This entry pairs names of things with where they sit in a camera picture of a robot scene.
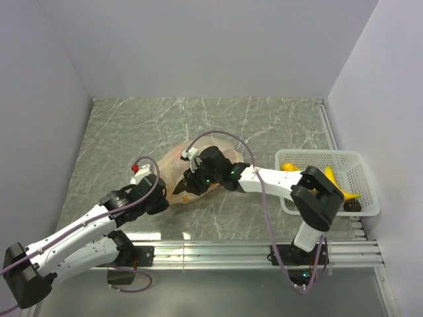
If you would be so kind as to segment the orange translucent plastic bag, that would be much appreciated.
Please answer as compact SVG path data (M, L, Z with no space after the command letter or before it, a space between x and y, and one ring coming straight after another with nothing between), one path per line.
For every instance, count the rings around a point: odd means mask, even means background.
M211 192L218 187L217 184L212 184L209 190L200 195L195 195L182 191L179 194L174 194L176 186L183 179L183 173L189 169L189 162L180 159L181 152L183 152L190 142L187 141L174 148L172 148L159 162L160 177L166 184L166 199L170 205L186 204L198 200L202 196ZM232 163L244 162L243 156L238 152L231 143L213 136L205 136L194 144L194 148L202 152L204 149L216 146Z

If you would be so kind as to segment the yellow pear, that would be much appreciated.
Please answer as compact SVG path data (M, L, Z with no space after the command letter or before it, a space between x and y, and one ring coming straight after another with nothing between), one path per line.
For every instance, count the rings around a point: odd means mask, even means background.
M280 166L280 170L281 171L284 171L284 172L297 172L297 171L301 171L301 169L299 167L297 167L296 165L294 165L292 163L289 163L289 162L283 163Z

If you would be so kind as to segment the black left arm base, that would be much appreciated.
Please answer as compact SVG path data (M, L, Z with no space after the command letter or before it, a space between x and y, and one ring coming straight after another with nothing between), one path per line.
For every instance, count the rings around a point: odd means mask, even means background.
M148 290L153 284L153 278L142 269L153 265L154 254L153 246L135 246L132 250L121 251L112 263L100 265L107 269L108 286L121 293L140 293ZM147 284L140 289L124 289L124 286L130 286L138 275L146 278Z

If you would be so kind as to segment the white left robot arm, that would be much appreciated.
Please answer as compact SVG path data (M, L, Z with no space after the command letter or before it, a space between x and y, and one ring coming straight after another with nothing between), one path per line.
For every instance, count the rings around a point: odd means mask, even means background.
M8 247L1 275L20 309L44 300L58 283L98 265L133 266L138 252L120 227L166 210L165 182L154 174L109 192L82 217L28 246Z

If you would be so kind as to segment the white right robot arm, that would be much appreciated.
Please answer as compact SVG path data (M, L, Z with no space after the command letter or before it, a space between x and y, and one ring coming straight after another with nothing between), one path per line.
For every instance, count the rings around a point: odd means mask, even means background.
M295 172L254 167L231 162L216 146L185 150L180 159L188 162L189 168L174 194L200 196L219 184L230 192L269 194L292 201L303 219L291 247L291 256L299 264L314 256L316 243L329 231L344 203L343 193L314 166Z

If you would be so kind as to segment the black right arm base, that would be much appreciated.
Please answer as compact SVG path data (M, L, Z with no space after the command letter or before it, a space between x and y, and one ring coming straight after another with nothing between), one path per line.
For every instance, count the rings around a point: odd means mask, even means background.
M322 265L324 269L329 263L328 248L325 243L323 243L319 252L317 252L319 247L318 244L315 245L311 252L305 252L293 244L278 244L277 247L284 265L306 267L303 270L288 270L289 279L296 285L308 286L314 272L316 257L319 258L317 264Z

